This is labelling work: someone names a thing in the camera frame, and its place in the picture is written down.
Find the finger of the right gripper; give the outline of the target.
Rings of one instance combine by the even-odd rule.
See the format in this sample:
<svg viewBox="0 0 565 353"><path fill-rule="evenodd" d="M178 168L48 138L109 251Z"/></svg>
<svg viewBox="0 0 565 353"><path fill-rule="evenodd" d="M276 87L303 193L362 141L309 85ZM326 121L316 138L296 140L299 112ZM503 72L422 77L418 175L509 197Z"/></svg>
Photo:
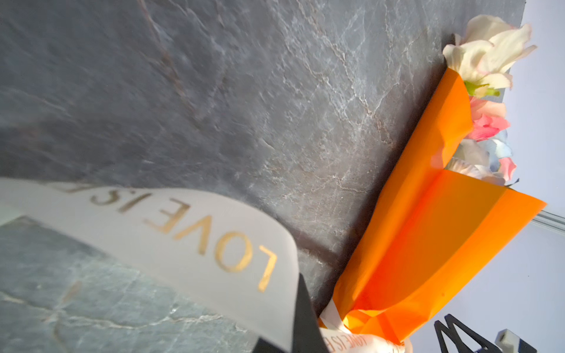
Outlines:
<svg viewBox="0 0 565 353"><path fill-rule="evenodd" d="M475 341L479 345L479 349L476 352L479 353L502 353L502 350L497 347L492 342L485 339L483 336L477 334L475 331L470 329L468 326L463 324L460 320L454 317L452 314L448 314L444 317L445 323L440 320L434 322L434 329L436 336L438 338L438 344L440 347L440 353L448 353L447 341L451 341L457 352L459 353L472 353L473 350L465 342L463 342L462 337L459 332L463 333L463 336L469 337L471 340Z"/></svg>

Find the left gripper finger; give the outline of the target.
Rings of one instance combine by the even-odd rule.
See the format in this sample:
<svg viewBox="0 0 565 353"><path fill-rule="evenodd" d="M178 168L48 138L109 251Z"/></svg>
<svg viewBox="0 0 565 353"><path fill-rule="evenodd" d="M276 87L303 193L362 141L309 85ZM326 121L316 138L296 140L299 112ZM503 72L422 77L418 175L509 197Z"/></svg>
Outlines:
<svg viewBox="0 0 565 353"><path fill-rule="evenodd" d="M279 349L259 338L253 353L328 353L327 345L317 323L304 276L300 274L297 301L294 313L292 346L290 350Z"/></svg>

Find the white ribbon strip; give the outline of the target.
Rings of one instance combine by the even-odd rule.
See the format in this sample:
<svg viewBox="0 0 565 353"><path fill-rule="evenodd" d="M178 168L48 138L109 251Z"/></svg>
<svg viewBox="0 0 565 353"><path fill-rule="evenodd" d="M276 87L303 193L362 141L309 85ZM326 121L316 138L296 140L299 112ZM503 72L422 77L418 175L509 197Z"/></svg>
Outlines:
<svg viewBox="0 0 565 353"><path fill-rule="evenodd" d="M300 270L291 233L234 199L184 188L127 189L1 180L1 220L28 216L169 285L256 333L292 346ZM325 329L329 352L409 352L375 335Z"/></svg>

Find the orange wrapping paper sheet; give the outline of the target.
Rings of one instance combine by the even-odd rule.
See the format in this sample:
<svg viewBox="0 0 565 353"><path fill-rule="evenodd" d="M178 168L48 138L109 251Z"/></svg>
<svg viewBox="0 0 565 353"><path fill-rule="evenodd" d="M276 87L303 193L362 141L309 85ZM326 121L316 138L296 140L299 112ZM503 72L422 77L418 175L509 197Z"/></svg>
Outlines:
<svg viewBox="0 0 565 353"><path fill-rule="evenodd" d="M323 328L404 341L544 209L539 199L447 170L471 130L463 79L446 70L319 316Z"/></svg>

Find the light pink rose fake flower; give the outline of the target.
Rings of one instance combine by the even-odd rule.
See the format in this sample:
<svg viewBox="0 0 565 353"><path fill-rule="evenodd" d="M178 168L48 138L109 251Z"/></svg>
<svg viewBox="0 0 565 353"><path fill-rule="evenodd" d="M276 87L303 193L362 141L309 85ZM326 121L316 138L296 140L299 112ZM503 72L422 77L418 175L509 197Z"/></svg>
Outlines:
<svg viewBox="0 0 565 353"><path fill-rule="evenodd" d="M516 164L510 157L504 157L499 159L500 168L498 172L502 175L506 182L510 182L513 179L514 172L516 170Z"/></svg>

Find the cream rose fake flower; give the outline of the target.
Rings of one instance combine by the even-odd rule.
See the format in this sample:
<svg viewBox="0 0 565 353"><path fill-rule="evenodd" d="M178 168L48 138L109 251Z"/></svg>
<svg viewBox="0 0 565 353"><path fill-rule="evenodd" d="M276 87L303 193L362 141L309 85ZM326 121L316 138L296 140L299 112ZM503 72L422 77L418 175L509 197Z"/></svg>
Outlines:
<svg viewBox="0 0 565 353"><path fill-rule="evenodd" d="M463 79L470 96L499 96L513 87L511 67L537 49L529 45L530 24L512 26L497 16L479 15L469 20L463 36L444 47L447 67Z"/></svg>

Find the dark pink rose fake flower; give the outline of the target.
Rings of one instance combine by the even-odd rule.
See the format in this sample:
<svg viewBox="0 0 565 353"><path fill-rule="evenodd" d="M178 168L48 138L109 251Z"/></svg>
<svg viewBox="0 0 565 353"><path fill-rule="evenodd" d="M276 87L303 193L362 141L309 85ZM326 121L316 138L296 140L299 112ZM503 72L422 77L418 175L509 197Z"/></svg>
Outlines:
<svg viewBox="0 0 565 353"><path fill-rule="evenodd" d="M506 119L507 108L504 103L469 97L473 129L466 139L477 142L493 138L499 132L508 129L511 124Z"/></svg>

